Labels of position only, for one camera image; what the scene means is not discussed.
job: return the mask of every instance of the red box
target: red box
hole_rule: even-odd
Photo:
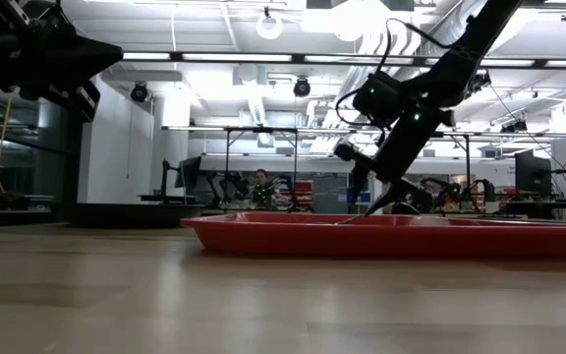
[[[566,257],[566,224],[373,215],[235,213],[185,219],[210,250],[342,257]]]

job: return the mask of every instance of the floor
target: floor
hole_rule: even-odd
[[[0,228],[0,353],[566,353],[566,260],[242,258]]]

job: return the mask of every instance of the glass wall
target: glass wall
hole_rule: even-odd
[[[67,109],[45,99],[25,100],[15,92],[0,90],[0,182],[4,191],[51,197],[56,203],[74,202],[81,135],[82,121]]]

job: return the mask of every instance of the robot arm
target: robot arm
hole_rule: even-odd
[[[378,180],[391,184],[389,189],[402,185],[396,182],[402,180],[440,123],[454,125],[453,112],[441,108],[457,105],[467,96],[482,58],[522,1],[488,0],[429,72],[403,83],[380,70],[368,78],[353,106],[382,126],[396,123],[374,157],[361,154],[350,144],[336,148],[335,154],[342,159],[356,161],[354,180],[364,181],[374,171]],[[354,186],[354,199],[361,187]],[[396,195],[399,193],[387,191],[368,214],[393,202]]]
[[[0,89],[21,88],[91,121],[99,91],[90,78],[123,59],[122,48],[81,37],[60,5],[0,0]]]
[[[285,184],[290,191],[290,196],[292,197],[292,206],[290,207],[290,209],[297,210],[299,208],[299,200],[296,196],[296,189],[294,188],[294,184],[292,183],[292,178],[286,175],[281,175],[278,176],[274,181],[272,181],[272,185],[275,188],[277,188],[281,184]]]

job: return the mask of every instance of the monitor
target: monitor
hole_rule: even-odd
[[[518,193],[533,192],[551,195],[551,162],[535,157],[532,150],[515,153],[515,189]]]
[[[184,187],[185,194],[192,193],[198,184],[198,173],[200,172],[201,161],[201,156],[181,161],[178,165],[174,188]]]

